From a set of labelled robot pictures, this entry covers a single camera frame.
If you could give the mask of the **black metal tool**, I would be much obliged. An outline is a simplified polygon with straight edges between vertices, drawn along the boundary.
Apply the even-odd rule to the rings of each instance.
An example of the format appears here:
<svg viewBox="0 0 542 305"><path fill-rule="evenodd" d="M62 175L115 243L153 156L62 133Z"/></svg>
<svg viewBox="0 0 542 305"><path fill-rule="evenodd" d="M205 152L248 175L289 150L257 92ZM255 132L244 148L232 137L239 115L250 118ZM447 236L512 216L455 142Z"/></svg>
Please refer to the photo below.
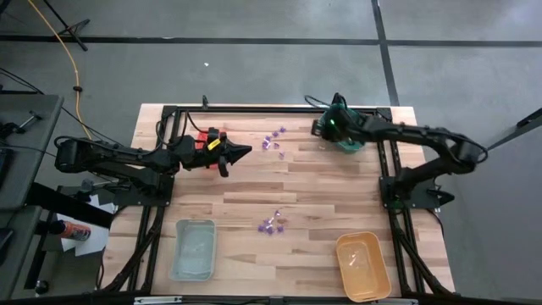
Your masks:
<svg viewBox="0 0 542 305"><path fill-rule="evenodd" d="M19 125L14 126L14 131L16 133L23 134L26 132L26 127L33 124L35 121L42 120L42 116L32 110L29 112L29 114L30 114L30 117L26 121L24 121L23 123Z"/></svg>

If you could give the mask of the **teal plastic bin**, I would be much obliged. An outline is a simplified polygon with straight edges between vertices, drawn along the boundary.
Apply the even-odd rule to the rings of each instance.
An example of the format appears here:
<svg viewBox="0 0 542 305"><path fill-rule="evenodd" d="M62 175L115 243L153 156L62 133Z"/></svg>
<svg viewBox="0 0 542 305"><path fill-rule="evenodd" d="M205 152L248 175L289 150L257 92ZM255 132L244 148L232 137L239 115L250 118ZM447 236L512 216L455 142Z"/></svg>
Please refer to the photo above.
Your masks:
<svg viewBox="0 0 542 305"><path fill-rule="evenodd" d="M360 121L360 119L361 119L360 114L358 114L357 123ZM356 141L354 139L352 142L343 141L343 142L332 142L332 143L334 143L344 153L356 153L364 146L363 141Z"/></svg>

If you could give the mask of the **white plastic bin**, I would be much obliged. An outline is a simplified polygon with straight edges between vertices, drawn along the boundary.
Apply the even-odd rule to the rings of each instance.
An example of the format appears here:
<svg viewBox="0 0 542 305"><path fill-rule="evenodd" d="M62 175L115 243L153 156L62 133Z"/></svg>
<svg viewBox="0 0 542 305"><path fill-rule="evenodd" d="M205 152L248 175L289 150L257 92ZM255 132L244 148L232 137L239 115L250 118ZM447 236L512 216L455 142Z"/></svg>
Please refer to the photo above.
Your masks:
<svg viewBox="0 0 542 305"><path fill-rule="evenodd" d="M203 282L213 276L217 231L211 219L181 219L176 225L174 256L169 278Z"/></svg>

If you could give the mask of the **white paper sheets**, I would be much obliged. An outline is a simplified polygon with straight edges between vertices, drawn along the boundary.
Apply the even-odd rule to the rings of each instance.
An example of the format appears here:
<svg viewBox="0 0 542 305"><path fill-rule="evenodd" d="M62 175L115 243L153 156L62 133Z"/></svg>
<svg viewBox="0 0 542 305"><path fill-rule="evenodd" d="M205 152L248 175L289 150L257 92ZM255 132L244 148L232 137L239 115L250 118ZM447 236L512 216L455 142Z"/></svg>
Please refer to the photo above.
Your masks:
<svg viewBox="0 0 542 305"><path fill-rule="evenodd" d="M101 210L114 214L117 211L117 207L112 202L106 202L104 196L98 194L90 196L90 205ZM97 225L91 225L76 219L73 219L69 216L64 216L62 214L57 215L58 220L69 221L77 225L86 225L91 229L90 237L85 241L76 241L66 238L61 238L62 248L65 252L68 250L74 249L75 256L83 256L86 254L100 252L102 251L108 243L108 234L109 229L102 228Z"/></svg>

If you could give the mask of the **silver metal bracket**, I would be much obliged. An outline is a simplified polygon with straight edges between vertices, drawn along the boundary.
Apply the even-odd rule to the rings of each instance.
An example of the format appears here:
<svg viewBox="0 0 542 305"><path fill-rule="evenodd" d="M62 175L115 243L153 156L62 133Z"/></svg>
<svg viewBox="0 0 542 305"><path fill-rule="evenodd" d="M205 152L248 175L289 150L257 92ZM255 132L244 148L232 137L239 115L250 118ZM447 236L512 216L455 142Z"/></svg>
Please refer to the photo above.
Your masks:
<svg viewBox="0 0 542 305"><path fill-rule="evenodd" d="M174 305L182 304L183 298L177 296L136 297L133 305Z"/></svg>

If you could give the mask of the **black tripod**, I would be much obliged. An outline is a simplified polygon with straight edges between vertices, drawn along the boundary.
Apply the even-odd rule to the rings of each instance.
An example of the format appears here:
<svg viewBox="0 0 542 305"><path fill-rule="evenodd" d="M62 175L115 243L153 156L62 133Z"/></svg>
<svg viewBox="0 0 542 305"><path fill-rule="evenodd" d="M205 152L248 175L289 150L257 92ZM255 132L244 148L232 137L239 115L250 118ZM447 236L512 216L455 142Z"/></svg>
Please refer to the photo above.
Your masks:
<svg viewBox="0 0 542 305"><path fill-rule="evenodd" d="M57 34L59 36L66 36L70 37L73 42L77 43L79 47L84 51L88 51L88 47L86 44L81 40L80 38L80 32L85 29L91 22L90 19L83 19L80 22L74 23L69 25L64 18L58 13L58 11L50 4L48 0L42 0L45 5L49 8L49 10L53 13L53 15L56 17L56 19L60 22L60 24L63 26L63 29L61 31L57 31Z"/></svg>

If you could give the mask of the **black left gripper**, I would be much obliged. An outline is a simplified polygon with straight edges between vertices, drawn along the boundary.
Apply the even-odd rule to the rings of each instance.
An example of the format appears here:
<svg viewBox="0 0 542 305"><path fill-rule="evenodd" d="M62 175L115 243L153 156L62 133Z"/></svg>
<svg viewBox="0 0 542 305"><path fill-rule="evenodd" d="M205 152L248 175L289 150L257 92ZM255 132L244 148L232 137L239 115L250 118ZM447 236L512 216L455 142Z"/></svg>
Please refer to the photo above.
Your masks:
<svg viewBox="0 0 542 305"><path fill-rule="evenodd" d="M233 143L226 132L219 138L197 140L192 136L182 139L182 165L184 168L211 167L216 164L221 177L228 177L227 165L233 165L252 151L252 146Z"/></svg>

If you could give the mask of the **grey desk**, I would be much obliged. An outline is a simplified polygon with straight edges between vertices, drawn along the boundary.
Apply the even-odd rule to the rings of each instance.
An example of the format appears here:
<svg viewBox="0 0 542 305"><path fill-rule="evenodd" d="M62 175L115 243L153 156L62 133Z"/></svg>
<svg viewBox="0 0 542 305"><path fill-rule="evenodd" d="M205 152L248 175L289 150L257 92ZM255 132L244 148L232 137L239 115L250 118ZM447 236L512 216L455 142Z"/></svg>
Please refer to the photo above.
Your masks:
<svg viewBox="0 0 542 305"><path fill-rule="evenodd" d="M19 125L30 117L31 110L42 116L25 133L14 132L4 142L13 154L0 183L0 211L15 210L25 203L63 103L62 97L54 95L0 95L0 123Z"/></svg>

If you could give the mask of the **black diagonal beam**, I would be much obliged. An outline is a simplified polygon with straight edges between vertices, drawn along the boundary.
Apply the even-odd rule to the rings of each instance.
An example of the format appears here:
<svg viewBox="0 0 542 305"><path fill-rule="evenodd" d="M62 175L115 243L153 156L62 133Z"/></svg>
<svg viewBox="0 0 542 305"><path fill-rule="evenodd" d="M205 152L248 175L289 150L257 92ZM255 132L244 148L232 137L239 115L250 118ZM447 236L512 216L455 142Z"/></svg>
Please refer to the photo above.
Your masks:
<svg viewBox="0 0 542 305"><path fill-rule="evenodd" d="M25 203L105 229L109 229L113 222L111 213L36 182L30 186Z"/></svg>
<svg viewBox="0 0 542 305"><path fill-rule="evenodd" d="M542 108L532 112L527 117L518 121L511 129L508 129L504 136L489 146L489 150L495 149L531 130L542 126Z"/></svg>

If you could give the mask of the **orange slotted plastic basket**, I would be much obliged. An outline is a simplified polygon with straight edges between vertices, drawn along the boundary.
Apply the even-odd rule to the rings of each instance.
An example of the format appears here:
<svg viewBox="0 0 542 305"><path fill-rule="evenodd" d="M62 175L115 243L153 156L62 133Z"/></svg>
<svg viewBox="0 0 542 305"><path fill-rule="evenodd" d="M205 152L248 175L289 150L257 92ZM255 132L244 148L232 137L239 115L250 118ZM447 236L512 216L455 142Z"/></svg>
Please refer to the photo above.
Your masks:
<svg viewBox="0 0 542 305"><path fill-rule="evenodd" d="M210 127L207 132L199 132L196 139L196 158L195 164L197 168L205 167L207 169L211 167L218 168L218 159L221 152L220 144L216 146L212 151L207 150L207 144L215 139L219 139L219 133L221 131L217 128Z"/></svg>

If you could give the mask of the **orange spray can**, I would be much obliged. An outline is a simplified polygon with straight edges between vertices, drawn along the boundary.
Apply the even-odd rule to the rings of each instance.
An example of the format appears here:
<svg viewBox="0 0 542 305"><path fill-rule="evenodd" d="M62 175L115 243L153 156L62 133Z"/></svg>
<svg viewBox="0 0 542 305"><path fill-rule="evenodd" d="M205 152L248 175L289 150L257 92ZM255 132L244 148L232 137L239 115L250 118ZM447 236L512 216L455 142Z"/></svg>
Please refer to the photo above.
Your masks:
<svg viewBox="0 0 542 305"><path fill-rule="evenodd" d="M49 225L48 231L50 234L74 241L86 241L91 236L90 227L66 220L57 220L52 222Z"/></svg>

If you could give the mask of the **yellow plastic bin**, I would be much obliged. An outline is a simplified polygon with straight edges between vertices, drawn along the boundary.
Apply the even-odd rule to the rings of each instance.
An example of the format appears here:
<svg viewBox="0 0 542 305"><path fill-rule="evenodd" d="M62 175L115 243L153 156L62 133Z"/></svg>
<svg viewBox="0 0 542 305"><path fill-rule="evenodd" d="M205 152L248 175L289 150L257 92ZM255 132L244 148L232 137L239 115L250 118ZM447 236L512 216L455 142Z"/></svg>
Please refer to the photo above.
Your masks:
<svg viewBox="0 0 542 305"><path fill-rule="evenodd" d="M371 302L388 297L391 283L378 237L363 231L338 238L336 257L346 296L353 302ZM349 265L349 257L358 256L357 266Z"/></svg>

